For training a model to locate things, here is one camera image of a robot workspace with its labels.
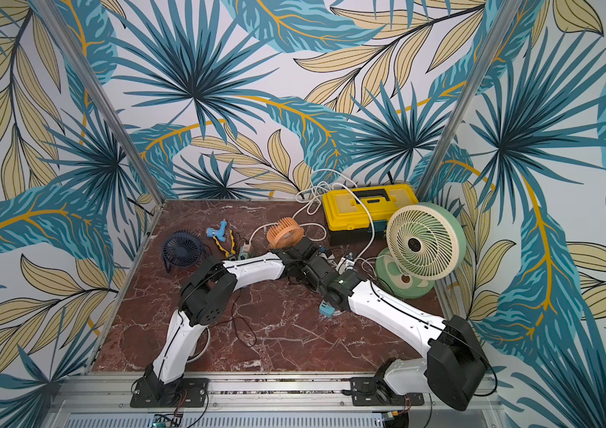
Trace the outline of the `teal power strip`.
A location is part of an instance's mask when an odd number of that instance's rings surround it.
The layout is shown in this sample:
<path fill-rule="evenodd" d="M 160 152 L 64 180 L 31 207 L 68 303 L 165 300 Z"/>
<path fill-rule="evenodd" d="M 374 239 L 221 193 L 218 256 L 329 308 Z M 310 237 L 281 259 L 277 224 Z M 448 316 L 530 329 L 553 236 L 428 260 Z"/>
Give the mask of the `teal power strip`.
<path fill-rule="evenodd" d="M 247 260 L 249 258 L 251 258 L 251 243 L 247 241 L 240 247 L 238 260 Z"/>
<path fill-rule="evenodd" d="M 333 317 L 336 312 L 336 308 L 326 301 L 320 303 L 318 310 L 323 317 Z"/>

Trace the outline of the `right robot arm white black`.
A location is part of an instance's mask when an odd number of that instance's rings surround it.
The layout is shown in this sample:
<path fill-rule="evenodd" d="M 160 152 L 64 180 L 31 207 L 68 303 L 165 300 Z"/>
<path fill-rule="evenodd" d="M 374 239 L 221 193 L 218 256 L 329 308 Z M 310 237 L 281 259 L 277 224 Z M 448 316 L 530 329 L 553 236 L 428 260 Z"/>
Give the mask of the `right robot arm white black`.
<path fill-rule="evenodd" d="M 340 273 L 319 256 L 303 262 L 301 274 L 333 308 L 370 319 L 418 352 L 419 358 L 394 360 L 383 371 L 381 381 L 394 394 L 428 390 L 450 408 L 467 410 L 490 369 L 468 321 L 417 310 L 364 274 L 354 269 Z"/>

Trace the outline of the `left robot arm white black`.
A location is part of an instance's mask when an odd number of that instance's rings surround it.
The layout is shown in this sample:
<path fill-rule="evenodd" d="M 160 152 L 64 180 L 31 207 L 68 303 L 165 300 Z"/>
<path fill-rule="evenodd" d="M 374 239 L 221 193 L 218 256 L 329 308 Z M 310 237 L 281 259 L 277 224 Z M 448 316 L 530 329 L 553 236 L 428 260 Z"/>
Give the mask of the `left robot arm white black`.
<path fill-rule="evenodd" d="M 315 292 L 327 287 L 339 272 L 318 245 L 304 237 L 285 249 L 274 249 L 247 260 L 210 256 L 182 289 L 169 322 L 166 342 L 137 381 L 135 397 L 142 404 L 169 406 L 183 395 L 185 366 L 199 339 L 225 311 L 232 294 L 264 281 L 294 278 Z"/>

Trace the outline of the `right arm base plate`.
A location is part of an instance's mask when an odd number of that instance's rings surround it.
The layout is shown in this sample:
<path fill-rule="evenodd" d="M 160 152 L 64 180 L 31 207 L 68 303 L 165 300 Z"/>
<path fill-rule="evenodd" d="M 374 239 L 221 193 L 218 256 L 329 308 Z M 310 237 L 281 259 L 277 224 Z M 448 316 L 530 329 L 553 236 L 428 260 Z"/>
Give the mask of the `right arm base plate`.
<path fill-rule="evenodd" d="M 386 383 L 374 377 L 351 377 L 349 382 L 349 389 L 343 390 L 342 394 L 351 397 L 355 407 L 411 408 L 425 403 L 421 393 L 397 394 Z"/>

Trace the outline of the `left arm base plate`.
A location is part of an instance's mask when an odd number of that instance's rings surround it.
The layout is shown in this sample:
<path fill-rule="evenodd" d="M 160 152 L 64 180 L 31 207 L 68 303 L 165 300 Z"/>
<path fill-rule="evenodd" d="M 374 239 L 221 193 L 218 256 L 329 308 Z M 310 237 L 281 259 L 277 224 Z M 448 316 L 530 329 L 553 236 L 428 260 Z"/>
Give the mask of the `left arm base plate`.
<path fill-rule="evenodd" d="M 143 377 L 134 386 L 131 408 L 202 408 L 206 405 L 208 378 L 180 378 L 163 384 Z"/>

